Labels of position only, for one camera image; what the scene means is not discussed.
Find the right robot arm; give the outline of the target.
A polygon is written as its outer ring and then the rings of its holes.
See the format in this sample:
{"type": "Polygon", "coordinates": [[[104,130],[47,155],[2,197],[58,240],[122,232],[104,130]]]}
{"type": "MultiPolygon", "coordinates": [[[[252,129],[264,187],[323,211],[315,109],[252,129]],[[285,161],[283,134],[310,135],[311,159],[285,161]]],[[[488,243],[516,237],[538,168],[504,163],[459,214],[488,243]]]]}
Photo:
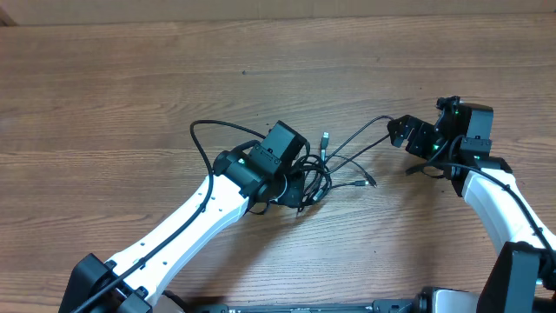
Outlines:
{"type": "Polygon", "coordinates": [[[519,191],[512,168],[491,156],[493,108],[441,97],[439,118],[426,123],[405,115],[387,125],[391,144],[422,158],[412,175],[440,170],[477,214],[497,260],[479,294],[426,287],[407,312],[553,312],[554,297],[535,295],[537,286],[555,290],[555,235],[519,191]]]}

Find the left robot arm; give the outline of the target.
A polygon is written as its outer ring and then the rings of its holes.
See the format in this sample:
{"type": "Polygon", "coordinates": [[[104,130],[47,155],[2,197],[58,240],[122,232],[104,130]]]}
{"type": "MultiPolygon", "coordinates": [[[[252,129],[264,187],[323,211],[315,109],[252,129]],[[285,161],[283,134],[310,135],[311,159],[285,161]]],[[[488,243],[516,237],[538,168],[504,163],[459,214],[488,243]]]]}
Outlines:
{"type": "Polygon", "coordinates": [[[152,312],[182,268],[255,204],[287,199],[306,138],[277,122],[268,134],[205,158],[195,193],[142,239],[103,262],[88,254],[72,270],[62,312],[152,312]]]}

